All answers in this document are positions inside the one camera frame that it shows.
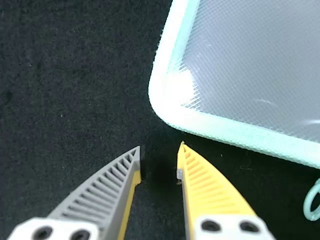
dark carpet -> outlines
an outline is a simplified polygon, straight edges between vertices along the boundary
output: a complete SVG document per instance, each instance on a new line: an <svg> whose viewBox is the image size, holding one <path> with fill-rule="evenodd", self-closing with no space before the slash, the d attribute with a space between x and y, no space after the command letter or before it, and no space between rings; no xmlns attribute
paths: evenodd
<svg viewBox="0 0 320 240"><path fill-rule="evenodd" d="M316 239L304 197L320 171L185 134L153 112L148 82L171 0L0 2L0 238L45 217L118 155L145 145L125 239L185 239L184 140L243 194L278 240Z"/></svg>

